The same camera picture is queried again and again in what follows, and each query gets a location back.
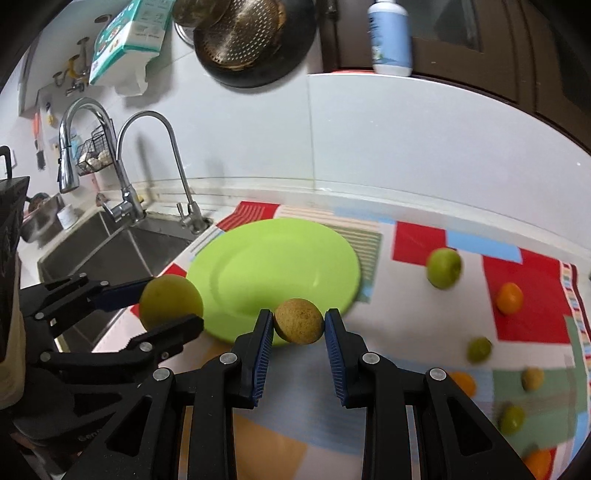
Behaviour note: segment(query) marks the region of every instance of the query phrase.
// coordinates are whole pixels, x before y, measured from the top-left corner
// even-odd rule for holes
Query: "tissue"
[[[160,54],[174,0],[132,0],[95,41],[91,85],[113,86],[122,96],[146,91],[147,63]]]

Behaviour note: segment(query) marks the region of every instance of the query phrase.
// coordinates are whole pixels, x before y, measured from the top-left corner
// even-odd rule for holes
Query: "chrome faucet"
[[[92,98],[85,97],[76,100],[68,107],[63,119],[61,120],[59,129],[60,160],[57,176],[57,180],[60,185],[60,192],[71,192],[80,186],[80,179],[74,164],[74,154],[72,152],[70,133],[72,128],[72,119],[74,118],[76,112],[80,109],[90,110],[97,118],[103,131],[105,132],[107,147],[109,149],[109,153],[111,154],[111,158],[113,158],[115,173],[117,174],[119,184],[121,185],[123,202],[115,206],[113,209],[108,208],[106,203],[103,202],[103,208],[115,221],[120,220],[123,215],[132,216],[134,220],[140,220],[144,218],[145,213],[139,202],[138,195],[129,181],[129,178],[127,177],[127,172],[125,171],[125,167],[121,162],[121,156],[115,155],[117,134],[115,133],[113,122],[109,118],[109,115],[103,106]]]
[[[177,163],[178,173],[181,177],[181,182],[183,183],[185,195],[187,196],[187,215],[185,215],[183,212],[183,205],[180,202],[177,203],[177,209],[181,216],[181,223],[183,224],[183,226],[188,227],[193,233],[204,232],[209,226],[209,224],[207,220],[203,218],[201,210],[199,209],[199,205],[197,205],[197,202],[195,202],[193,200],[193,197],[191,196],[191,190],[189,189],[187,176],[185,175],[183,163],[181,162],[181,155],[178,151],[177,139],[174,135],[173,126],[170,124],[170,122],[166,119],[164,115],[158,112],[154,112],[152,110],[144,110],[143,112],[138,112],[135,115],[130,116],[121,128],[121,132],[119,132],[119,140],[117,142],[117,161],[121,163],[123,138],[125,136],[125,133],[127,132],[127,129],[133,122],[135,122],[138,118],[141,118],[143,116],[151,116],[157,120],[160,120],[166,127],[166,130],[168,132],[170,144],[173,148],[174,159]]]

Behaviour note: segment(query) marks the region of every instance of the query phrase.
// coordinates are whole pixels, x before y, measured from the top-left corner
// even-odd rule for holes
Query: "sink basin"
[[[115,224],[98,212],[39,262],[43,282],[86,273],[118,285],[158,275],[196,236],[175,217],[148,216],[133,225]],[[72,352],[91,351],[117,312],[100,310],[63,333]]]

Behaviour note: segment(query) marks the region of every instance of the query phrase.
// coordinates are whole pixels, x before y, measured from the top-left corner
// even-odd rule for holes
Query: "wire basket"
[[[76,150],[78,175],[96,173],[113,163],[107,138],[102,127],[95,128],[88,140]]]

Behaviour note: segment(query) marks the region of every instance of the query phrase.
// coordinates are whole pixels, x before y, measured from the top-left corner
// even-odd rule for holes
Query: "green plate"
[[[289,299],[324,314],[349,308],[360,280],[348,241],[319,223],[276,218],[223,233],[198,253],[187,273],[203,298],[205,330],[233,343],[252,331],[259,311]],[[273,345],[286,343],[275,333]]]

